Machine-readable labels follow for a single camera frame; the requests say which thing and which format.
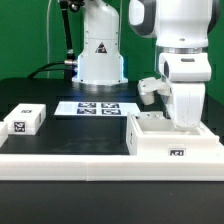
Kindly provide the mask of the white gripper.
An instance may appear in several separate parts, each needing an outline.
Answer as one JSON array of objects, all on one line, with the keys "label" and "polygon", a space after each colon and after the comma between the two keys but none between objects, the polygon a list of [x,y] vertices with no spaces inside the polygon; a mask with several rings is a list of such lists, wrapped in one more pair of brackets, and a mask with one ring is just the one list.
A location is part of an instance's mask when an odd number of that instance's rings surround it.
[{"label": "white gripper", "polygon": [[168,86],[162,99],[173,124],[196,128],[204,105],[205,82],[211,78],[208,54],[161,53],[158,69]]}]

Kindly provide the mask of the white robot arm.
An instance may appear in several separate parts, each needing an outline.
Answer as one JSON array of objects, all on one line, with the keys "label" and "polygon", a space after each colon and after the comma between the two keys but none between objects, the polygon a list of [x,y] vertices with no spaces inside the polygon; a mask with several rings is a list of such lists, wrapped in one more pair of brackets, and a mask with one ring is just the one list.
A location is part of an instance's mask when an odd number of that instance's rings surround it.
[{"label": "white robot arm", "polygon": [[212,74],[208,35],[220,0],[128,0],[127,15],[129,32],[121,37],[116,10],[103,0],[84,0],[84,46],[72,81],[119,85],[151,64],[160,77],[138,78],[144,104],[159,93],[175,126],[198,126]]}]

